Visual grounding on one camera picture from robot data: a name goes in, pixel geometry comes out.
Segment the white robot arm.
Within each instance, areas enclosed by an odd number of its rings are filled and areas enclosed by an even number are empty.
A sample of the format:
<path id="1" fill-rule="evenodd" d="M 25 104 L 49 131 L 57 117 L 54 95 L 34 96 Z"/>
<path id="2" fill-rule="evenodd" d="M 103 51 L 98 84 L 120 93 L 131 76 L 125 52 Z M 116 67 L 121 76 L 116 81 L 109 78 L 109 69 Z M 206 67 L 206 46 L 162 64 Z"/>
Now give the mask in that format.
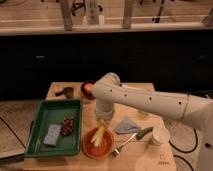
<path id="1" fill-rule="evenodd" d="M 199 96 L 147 91 L 125 86 L 115 73 L 107 73 L 92 88 L 95 113 L 111 119 L 114 104 L 122 104 L 167 119 L 173 119 L 203 132 L 195 171 L 213 171 L 213 99 Z"/>

